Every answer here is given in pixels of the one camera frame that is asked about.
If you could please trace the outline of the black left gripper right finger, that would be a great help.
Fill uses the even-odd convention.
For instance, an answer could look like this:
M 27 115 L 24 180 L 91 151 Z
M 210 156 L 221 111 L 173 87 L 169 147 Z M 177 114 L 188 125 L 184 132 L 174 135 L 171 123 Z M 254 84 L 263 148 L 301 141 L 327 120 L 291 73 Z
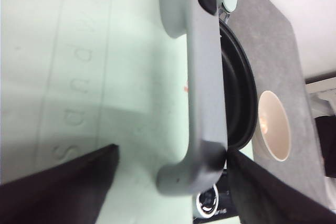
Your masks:
M 227 167 L 232 162 L 229 153 L 238 153 L 242 174 L 250 182 L 248 192 L 235 202 L 242 223 L 335 223 L 335 213 L 288 186 L 238 150 L 227 151 Z

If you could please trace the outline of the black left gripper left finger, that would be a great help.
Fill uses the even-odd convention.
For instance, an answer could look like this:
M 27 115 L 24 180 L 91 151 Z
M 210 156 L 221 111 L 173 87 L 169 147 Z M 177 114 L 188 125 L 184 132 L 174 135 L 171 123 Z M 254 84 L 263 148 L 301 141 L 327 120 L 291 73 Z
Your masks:
M 1 185 L 1 223 L 95 223 L 118 164 L 110 144 Z

